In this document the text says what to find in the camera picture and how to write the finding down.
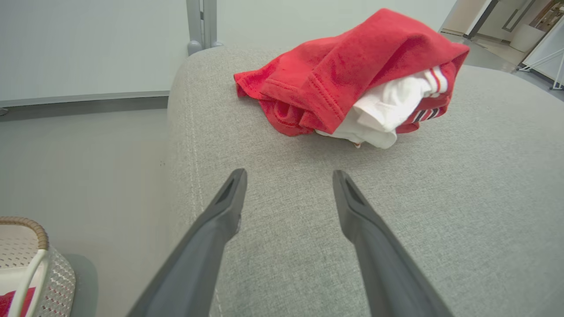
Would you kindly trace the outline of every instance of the perforated basket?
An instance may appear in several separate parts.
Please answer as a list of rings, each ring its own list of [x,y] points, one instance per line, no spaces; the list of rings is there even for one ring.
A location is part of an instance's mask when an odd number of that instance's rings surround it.
[[[67,317],[74,296],[74,271],[49,245],[37,222],[0,217],[0,295],[16,291],[8,317],[20,317],[29,288],[35,287],[26,317]]]

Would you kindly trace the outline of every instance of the baseboard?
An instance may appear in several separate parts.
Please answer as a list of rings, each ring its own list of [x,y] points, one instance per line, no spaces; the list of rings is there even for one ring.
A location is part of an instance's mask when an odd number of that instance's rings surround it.
[[[489,35],[485,35],[485,34],[481,34],[481,33],[477,33],[475,36],[479,36],[479,37],[483,37],[485,39],[490,39],[492,41],[496,41],[496,42],[501,42],[504,44],[510,44],[510,41],[507,41],[505,39],[501,39],[501,38],[497,38],[497,37],[493,37],[493,36],[489,36]]]
[[[31,98],[31,99],[18,99],[18,100],[0,100],[0,107],[8,108],[8,107],[18,107],[21,105],[85,102],[91,100],[107,100],[107,99],[145,98],[145,97],[163,97],[163,96],[166,97],[169,95],[169,93],[170,93],[169,90],[162,90],[162,91],[140,91],[137,93],[114,93],[114,94]]]
[[[0,113],[0,122],[48,117],[90,115],[93,113],[166,109],[168,97],[114,98],[50,104],[21,105]]]
[[[523,63],[520,63],[518,67],[519,67],[519,68],[523,68],[523,67],[527,67],[527,65],[525,65],[525,64],[523,64]],[[537,77],[541,78],[542,80],[546,81],[547,83],[550,84],[551,87],[552,87],[552,85],[554,84],[554,79],[551,79],[550,77],[546,76],[546,75],[543,74],[543,73],[540,73],[540,72],[538,72],[538,71],[536,71],[536,70],[534,70],[534,69],[532,69],[532,68],[531,68],[531,70],[530,70],[530,73],[531,73],[531,74],[534,74],[534,75],[536,75]]]
[[[463,36],[464,33],[463,32],[458,32],[458,31],[453,31],[453,30],[449,30],[449,29],[442,29],[440,30],[442,33],[448,33],[448,34],[452,34],[452,35],[458,35],[458,36]]]

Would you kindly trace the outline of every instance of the wicker rim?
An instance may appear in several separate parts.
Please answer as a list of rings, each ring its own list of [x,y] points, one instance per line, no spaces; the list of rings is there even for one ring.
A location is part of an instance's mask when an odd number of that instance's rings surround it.
[[[37,235],[38,249],[47,250],[47,248],[49,247],[49,237],[47,236],[45,229],[43,229],[43,227],[39,223],[31,219],[24,217],[0,217],[0,224],[11,224],[28,227]]]

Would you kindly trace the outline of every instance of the sofa cushion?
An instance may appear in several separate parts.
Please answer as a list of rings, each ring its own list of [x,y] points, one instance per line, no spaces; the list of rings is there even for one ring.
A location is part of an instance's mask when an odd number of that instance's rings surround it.
[[[198,52],[169,99],[173,242],[233,169],[246,168],[240,232],[211,316],[367,316],[332,171],[346,171],[456,316],[564,309],[564,103],[511,74],[465,66],[449,112],[393,147],[287,137],[233,74],[280,51]]]

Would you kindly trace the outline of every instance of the white stand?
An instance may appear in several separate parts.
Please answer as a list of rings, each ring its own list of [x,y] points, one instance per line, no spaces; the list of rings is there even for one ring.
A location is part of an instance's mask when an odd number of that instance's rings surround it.
[[[529,66],[523,67],[523,68],[518,68],[518,71],[521,72],[530,72],[532,68],[537,67],[540,64],[546,63],[548,62],[550,59],[553,59],[554,57],[556,57],[558,54],[562,54],[562,59],[560,60],[560,67],[558,67],[558,73],[556,74],[556,78],[554,79],[554,84],[552,85],[552,87],[550,87],[549,89],[552,90],[562,90],[562,84],[559,83],[558,86],[556,85],[556,83],[558,82],[558,79],[560,78],[560,71],[562,70],[562,64],[564,64],[564,49],[558,50],[550,55],[548,55],[545,58],[542,58],[534,63],[532,63]]]

